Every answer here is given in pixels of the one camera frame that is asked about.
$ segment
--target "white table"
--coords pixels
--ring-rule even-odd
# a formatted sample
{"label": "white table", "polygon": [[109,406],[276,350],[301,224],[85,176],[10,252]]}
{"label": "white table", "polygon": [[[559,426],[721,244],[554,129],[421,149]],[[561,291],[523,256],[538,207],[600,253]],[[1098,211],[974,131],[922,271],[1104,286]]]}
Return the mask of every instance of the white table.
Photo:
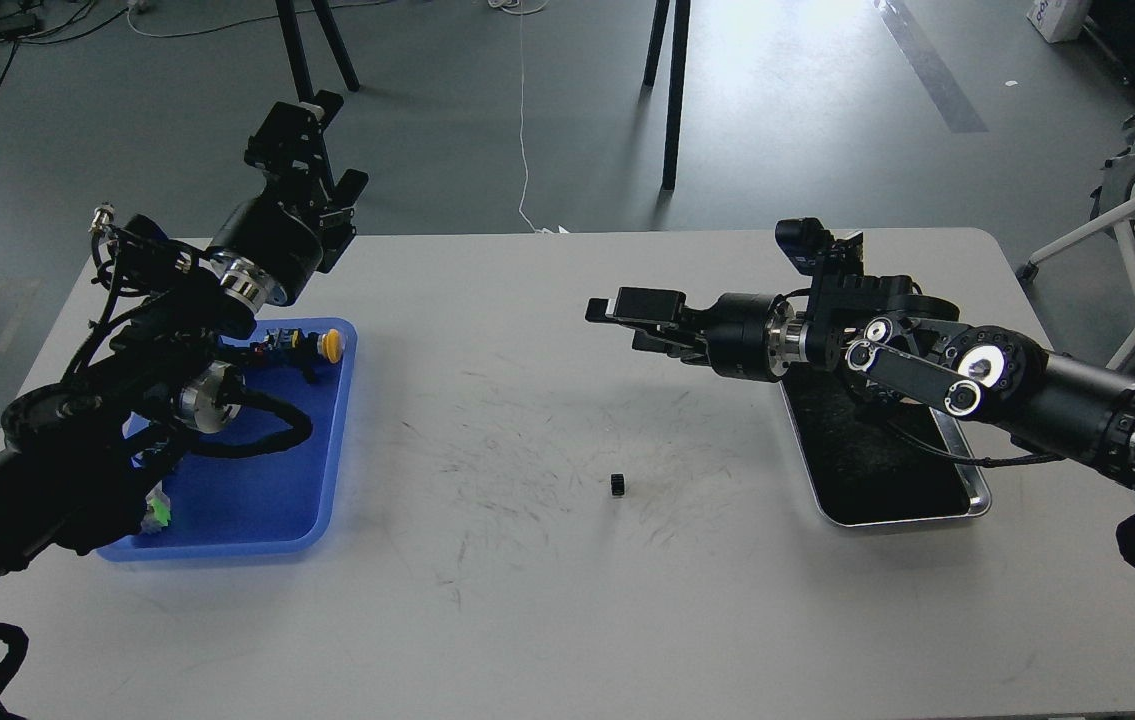
{"label": "white table", "polygon": [[[995,241],[868,233],[968,323],[1043,340]],[[621,284],[802,286],[771,233],[362,237],[292,309],[358,327],[340,486],[297,556],[0,581],[31,717],[860,717],[1135,711],[1135,496],[1076,464],[987,470],[989,514],[819,519],[779,388],[586,324]],[[79,283],[27,386],[59,377]],[[974,450],[1015,452],[969,428]],[[611,496],[608,478],[627,475]]]}

